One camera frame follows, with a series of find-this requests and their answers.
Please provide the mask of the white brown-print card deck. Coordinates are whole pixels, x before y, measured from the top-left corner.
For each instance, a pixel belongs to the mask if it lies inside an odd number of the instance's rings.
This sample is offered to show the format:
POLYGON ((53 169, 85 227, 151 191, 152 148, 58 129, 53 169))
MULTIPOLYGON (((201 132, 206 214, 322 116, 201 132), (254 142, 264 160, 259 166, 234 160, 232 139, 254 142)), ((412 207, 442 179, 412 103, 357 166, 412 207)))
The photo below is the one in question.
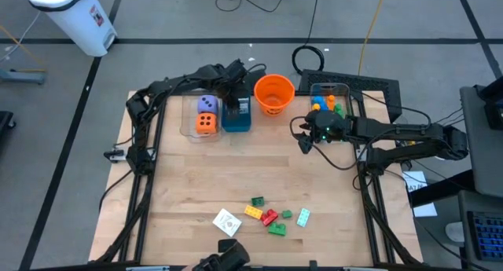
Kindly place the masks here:
POLYGON ((242 221, 222 208, 212 222, 216 227, 222 230, 227 236, 233 237, 240 228, 242 221))

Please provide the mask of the purple foam die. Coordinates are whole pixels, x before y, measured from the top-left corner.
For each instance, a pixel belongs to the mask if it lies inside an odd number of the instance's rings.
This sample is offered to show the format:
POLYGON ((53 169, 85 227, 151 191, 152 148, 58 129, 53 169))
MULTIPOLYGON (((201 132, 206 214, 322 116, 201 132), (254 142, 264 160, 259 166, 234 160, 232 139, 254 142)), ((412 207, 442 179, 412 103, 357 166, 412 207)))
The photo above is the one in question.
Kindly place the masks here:
POLYGON ((202 95, 197 102, 197 111, 201 113, 218 114, 218 98, 214 95, 202 95))

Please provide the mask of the backlit keyboard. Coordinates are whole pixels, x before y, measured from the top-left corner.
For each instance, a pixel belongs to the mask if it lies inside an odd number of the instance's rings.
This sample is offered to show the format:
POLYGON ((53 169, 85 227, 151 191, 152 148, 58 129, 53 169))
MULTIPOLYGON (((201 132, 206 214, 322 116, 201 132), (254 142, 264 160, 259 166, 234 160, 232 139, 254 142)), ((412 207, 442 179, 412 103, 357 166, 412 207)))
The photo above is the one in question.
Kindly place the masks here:
POLYGON ((478 260, 503 262, 503 214, 468 211, 467 217, 478 260))

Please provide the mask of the black wedge panel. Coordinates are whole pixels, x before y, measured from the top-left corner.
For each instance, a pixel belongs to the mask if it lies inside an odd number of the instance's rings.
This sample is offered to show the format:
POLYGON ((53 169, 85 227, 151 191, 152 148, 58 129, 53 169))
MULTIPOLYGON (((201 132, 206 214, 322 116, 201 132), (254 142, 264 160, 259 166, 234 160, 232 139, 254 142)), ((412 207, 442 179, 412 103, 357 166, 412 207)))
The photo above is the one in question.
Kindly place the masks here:
POLYGON ((262 69, 254 70, 246 74, 244 77, 244 85, 246 89, 252 93, 255 88, 255 84, 266 75, 266 71, 262 69))

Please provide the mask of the grey desk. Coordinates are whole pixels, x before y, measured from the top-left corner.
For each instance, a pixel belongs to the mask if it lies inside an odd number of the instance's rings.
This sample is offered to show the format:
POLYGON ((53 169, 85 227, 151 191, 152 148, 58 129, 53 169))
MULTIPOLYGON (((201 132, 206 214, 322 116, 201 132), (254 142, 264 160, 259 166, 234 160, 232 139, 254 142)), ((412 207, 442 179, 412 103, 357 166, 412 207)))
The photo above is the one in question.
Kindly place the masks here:
POLYGON ((474 87, 460 89, 464 124, 475 189, 503 198, 503 130, 492 130, 484 111, 485 101, 474 87))

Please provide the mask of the white paper sheet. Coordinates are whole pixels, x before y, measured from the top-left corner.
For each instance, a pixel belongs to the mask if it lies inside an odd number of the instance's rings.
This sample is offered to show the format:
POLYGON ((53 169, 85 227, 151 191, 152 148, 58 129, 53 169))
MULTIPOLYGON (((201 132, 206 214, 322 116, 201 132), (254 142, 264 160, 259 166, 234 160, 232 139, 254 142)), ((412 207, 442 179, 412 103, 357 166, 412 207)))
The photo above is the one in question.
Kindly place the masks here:
MULTIPOLYGON (((414 192, 423 187, 427 187, 424 173, 422 171, 403 171, 402 176, 406 181, 408 193, 414 192)), ((433 203, 427 203, 413 208, 413 213, 418 218, 437 217, 437 210, 433 203)))

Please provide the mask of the clear plastic bin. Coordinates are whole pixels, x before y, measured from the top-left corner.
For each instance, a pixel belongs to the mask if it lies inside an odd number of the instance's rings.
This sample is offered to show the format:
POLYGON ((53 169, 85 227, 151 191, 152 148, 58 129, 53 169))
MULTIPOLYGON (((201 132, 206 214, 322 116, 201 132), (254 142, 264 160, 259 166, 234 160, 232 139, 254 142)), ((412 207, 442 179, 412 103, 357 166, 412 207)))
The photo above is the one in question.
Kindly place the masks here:
POLYGON ((218 141, 222 136, 221 128, 221 114, 222 114, 222 101, 218 98, 218 128, 216 134, 197 134, 195 125, 196 118, 199 115, 197 111, 197 102, 202 95, 214 95, 214 93, 197 90, 186 93, 182 98, 182 124, 180 127, 180 134, 187 137, 192 143, 204 143, 218 141))
POLYGON ((350 88, 343 83, 324 82, 324 83, 313 84, 310 87, 310 108, 313 105, 311 101, 312 97, 322 96, 325 99, 326 103, 326 97, 328 95, 334 95, 336 97, 336 104, 337 103, 342 104, 346 116, 353 115, 350 88))

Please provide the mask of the orange pumpkin bucket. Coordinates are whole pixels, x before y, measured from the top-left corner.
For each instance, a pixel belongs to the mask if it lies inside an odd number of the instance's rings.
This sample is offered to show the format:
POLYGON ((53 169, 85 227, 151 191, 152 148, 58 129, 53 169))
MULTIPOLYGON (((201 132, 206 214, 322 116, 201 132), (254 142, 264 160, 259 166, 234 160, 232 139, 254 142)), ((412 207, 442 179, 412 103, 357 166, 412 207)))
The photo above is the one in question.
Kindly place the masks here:
POLYGON ((261 111, 268 116, 278 116, 293 101, 296 88, 287 77, 268 74, 254 86, 254 96, 261 111))

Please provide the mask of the black desk equipment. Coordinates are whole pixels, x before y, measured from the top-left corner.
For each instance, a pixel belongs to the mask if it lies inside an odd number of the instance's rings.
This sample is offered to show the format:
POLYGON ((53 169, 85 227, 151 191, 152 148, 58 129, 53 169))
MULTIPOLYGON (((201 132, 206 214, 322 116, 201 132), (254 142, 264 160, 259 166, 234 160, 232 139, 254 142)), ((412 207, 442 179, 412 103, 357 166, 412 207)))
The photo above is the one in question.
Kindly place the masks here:
POLYGON ((488 86, 475 85, 478 97, 484 101, 484 112, 492 130, 503 130, 503 76, 488 86))

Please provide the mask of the orange foam die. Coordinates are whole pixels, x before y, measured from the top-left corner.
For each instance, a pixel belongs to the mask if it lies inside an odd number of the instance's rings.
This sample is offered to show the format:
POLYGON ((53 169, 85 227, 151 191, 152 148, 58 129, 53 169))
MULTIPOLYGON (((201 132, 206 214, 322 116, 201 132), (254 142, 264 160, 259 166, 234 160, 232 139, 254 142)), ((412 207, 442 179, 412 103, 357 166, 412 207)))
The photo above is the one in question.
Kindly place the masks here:
POLYGON ((211 112, 200 113, 196 118, 196 133, 197 134, 216 134, 218 128, 217 115, 211 112))

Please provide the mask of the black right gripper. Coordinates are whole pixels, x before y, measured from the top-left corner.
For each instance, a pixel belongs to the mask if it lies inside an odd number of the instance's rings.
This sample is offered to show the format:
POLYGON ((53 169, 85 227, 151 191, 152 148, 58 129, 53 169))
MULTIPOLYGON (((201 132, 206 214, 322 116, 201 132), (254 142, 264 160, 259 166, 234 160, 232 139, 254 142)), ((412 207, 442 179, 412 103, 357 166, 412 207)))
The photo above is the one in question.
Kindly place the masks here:
POLYGON ((305 133, 297 134, 298 146, 303 154, 308 154, 313 147, 312 142, 342 141, 350 124, 349 119, 342 118, 335 112, 311 111, 307 114, 305 123, 299 125, 301 129, 309 130, 310 136, 305 133))

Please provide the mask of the black floor equipment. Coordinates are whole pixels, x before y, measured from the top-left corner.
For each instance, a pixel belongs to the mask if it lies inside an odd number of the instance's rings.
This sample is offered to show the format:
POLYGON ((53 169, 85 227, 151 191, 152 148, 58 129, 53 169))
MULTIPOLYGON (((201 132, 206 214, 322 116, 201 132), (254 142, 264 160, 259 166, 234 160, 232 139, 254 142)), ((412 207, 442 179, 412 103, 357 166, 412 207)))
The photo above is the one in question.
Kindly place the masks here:
POLYGON ((17 123, 14 120, 12 112, 0 111, 0 142, 11 129, 16 127, 16 125, 17 123))

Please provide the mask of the pink plastic cup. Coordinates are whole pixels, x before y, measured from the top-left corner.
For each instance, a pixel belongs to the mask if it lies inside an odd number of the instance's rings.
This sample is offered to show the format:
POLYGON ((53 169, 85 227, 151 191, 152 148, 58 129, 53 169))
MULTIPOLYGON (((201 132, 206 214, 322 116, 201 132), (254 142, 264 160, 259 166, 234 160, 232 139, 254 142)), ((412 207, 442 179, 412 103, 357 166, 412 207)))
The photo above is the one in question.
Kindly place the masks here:
POLYGON ((273 210, 269 209, 266 212, 263 212, 260 218, 260 221, 265 225, 269 226, 271 223, 273 223, 276 219, 278 218, 278 213, 273 210))

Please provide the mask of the grey floor stand foot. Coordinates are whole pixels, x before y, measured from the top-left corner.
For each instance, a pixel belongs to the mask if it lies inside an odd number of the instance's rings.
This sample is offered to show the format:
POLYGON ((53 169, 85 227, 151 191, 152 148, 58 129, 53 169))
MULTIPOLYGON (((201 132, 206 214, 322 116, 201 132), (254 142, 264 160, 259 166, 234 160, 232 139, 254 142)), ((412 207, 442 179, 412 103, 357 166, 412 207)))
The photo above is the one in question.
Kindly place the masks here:
POLYGON ((46 74, 44 72, 6 71, 0 69, 0 82, 25 82, 42 85, 45 79, 46 74))

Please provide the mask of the white computer mouse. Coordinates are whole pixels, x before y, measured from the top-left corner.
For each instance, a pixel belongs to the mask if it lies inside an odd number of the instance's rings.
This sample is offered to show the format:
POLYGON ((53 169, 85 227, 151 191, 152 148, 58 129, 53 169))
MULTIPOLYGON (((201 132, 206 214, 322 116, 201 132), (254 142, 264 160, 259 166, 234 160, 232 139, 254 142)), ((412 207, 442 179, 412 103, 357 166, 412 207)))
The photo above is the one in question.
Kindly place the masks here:
POLYGON ((446 236, 455 243, 464 243, 463 222, 451 222, 445 226, 446 236))

